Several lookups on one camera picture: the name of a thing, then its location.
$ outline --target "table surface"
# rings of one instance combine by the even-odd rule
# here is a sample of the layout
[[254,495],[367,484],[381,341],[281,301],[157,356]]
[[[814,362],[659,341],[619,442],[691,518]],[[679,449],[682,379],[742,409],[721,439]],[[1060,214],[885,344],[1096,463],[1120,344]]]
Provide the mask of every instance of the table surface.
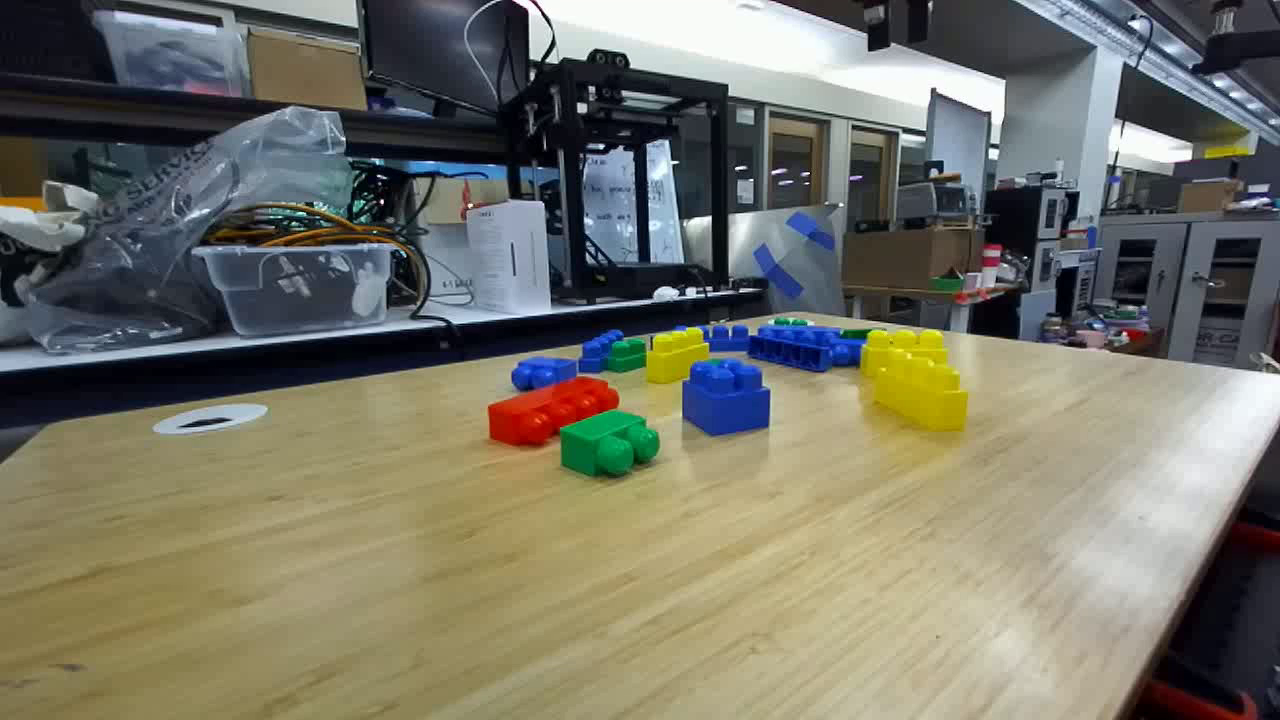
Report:
[[0,463],[0,717],[1115,717],[1280,379],[946,336],[973,426],[767,369],[630,478],[484,439],[508,360],[71,419]]

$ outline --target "plastic brick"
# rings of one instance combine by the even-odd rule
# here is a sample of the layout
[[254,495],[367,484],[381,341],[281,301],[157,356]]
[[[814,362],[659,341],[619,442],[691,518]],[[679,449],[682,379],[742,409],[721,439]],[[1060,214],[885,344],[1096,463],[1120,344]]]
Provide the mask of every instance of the plastic brick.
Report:
[[565,423],[615,409],[603,379],[572,376],[565,382],[488,403],[488,439],[539,449]]
[[713,350],[748,350],[753,329],[748,325],[709,325]]
[[565,356],[528,356],[513,369],[515,390],[565,382],[568,376],[574,376],[574,360],[565,360]]
[[590,336],[590,341],[582,344],[580,370],[603,370],[603,369],[607,369],[607,348],[610,348],[615,341],[622,341],[619,329]]
[[643,415],[603,411],[559,432],[559,463],[582,476],[629,476],[634,463],[650,463],[659,437]]
[[622,336],[607,348],[607,360],[603,360],[607,370],[634,370],[643,369],[643,341],[634,336]]
[[928,432],[969,426],[969,390],[960,389],[960,370],[942,360],[938,333],[874,333],[866,341],[862,370],[873,403]]
[[648,382],[682,382],[697,360],[709,360],[713,348],[698,329],[659,333],[648,344],[643,376]]
[[767,426],[767,389],[754,362],[698,360],[682,379],[682,419],[709,437]]

